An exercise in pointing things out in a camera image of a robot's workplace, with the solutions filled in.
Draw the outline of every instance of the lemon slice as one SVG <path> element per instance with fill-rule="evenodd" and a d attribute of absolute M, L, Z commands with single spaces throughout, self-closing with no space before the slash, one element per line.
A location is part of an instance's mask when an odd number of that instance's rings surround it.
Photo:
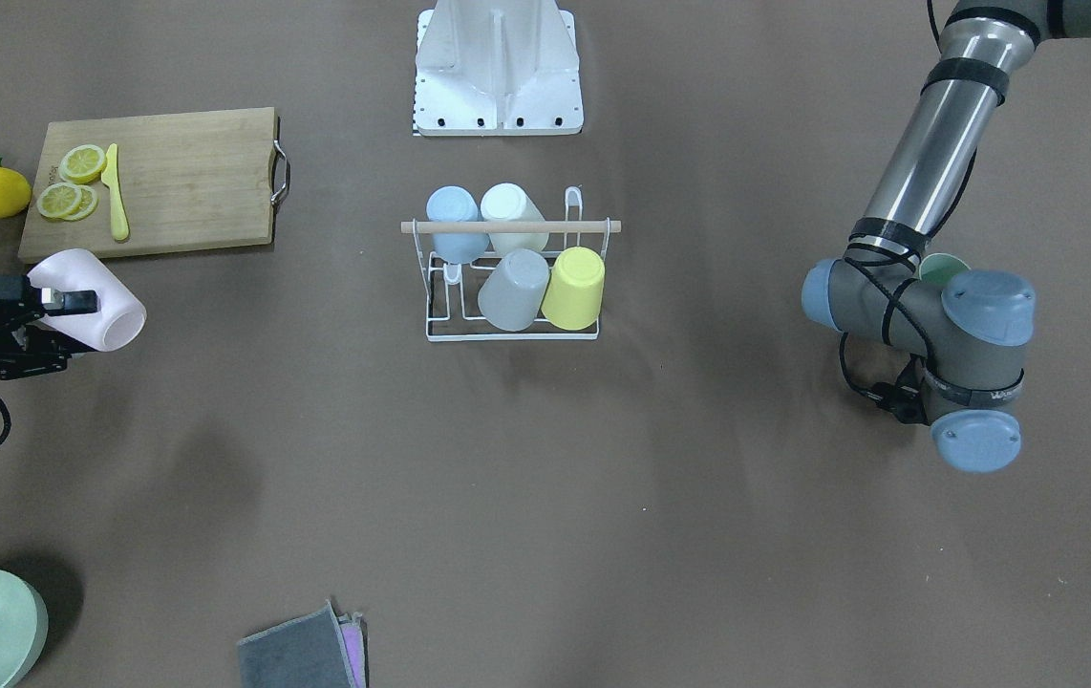
<path fill-rule="evenodd" d="M 79 191 L 83 192 L 83 200 L 79 202 L 79 208 L 75 208 L 74 213 L 70 213 L 61 219 L 76 221 L 96 212 L 96 205 L 99 205 L 99 193 L 96 193 L 95 189 L 91 186 L 80 186 Z"/>
<path fill-rule="evenodd" d="M 39 198 L 35 200 L 35 209 L 39 210 L 44 217 L 59 220 L 67 215 L 79 209 L 79 204 L 83 201 L 82 186 L 73 183 L 52 183 L 48 189 L 40 192 Z"/>
<path fill-rule="evenodd" d="M 61 158 L 58 174 L 67 182 L 92 183 L 104 170 L 104 148 L 99 145 L 75 145 Z"/>

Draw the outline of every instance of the cup rack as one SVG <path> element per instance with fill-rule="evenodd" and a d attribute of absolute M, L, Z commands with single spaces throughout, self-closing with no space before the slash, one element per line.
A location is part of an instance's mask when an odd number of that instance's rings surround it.
<path fill-rule="evenodd" d="M 415 252 L 419 255 L 419 271 L 422 287 L 427 291 L 427 317 L 423 328 L 428 341 L 506 341 L 506 340 L 565 340 L 596 339 L 601 335 L 601 318 L 592 326 L 579 331 L 567 331 L 550 325 L 541 314 L 533 325 L 524 331 L 497 329 L 477 310 L 477 291 L 485 282 L 499 263 L 497 253 L 488 251 L 472 263 L 449 266 L 434 251 L 423 252 L 422 236 L 441 232 L 550 232 L 550 243 L 541 251 L 551 267 L 560 253 L 572 246 L 580 246 L 585 234 L 601 236 L 601 261 L 610 251 L 610 234 L 621 231 L 621 221 L 584 219 L 584 197 L 580 189 L 567 188 L 564 193 L 565 213 L 561 221 L 403 221 L 401 234 L 413 236 Z"/>

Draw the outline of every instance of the yellow cup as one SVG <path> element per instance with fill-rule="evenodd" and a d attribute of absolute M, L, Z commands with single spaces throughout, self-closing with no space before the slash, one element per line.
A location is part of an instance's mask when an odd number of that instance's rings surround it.
<path fill-rule="evenodd" d="M 559 253 L 550 270 L 550 286 L 541 302 L 541 314 L 554 327 L 584 329 L 601 314 L 601 295 L 606 288 L 606 263 L 601 256 L 584 246 L 573 246 Z"/>

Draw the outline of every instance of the gray surface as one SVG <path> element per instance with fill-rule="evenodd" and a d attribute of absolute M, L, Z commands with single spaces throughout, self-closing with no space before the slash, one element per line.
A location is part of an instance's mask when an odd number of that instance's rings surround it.
<path fill-rule="evenodd" d="M 409 136 L 423 8 L 0 1 L 23 173 L 49 121 L 259 105 L 296 165 L 273 249 L 112 261 L 142 336 L 0 384 L 0 560 L 65 624 L 25 685 L 238 685 L 326 595 L 380 688 L 1091 685 L 1091 43 L 1018 73 L 934 246 L 1041 300 L 1026 449 L 961 475 L 800 311 L 937 58 L 922 5 L 564 4 L 585 132 L 502 141 Z M 625 221 L 595 343 L 423 340 L 397 222 L 503 180 Z"/>

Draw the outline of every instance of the white metal bracket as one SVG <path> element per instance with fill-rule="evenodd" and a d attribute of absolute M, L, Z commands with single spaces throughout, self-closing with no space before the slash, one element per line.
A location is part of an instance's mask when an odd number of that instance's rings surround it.
<path fill-rule="evenodd" d="M 575 17 L 554 0 L 440 0 L 419 14 L 415 134 L 584 128 Z"/>

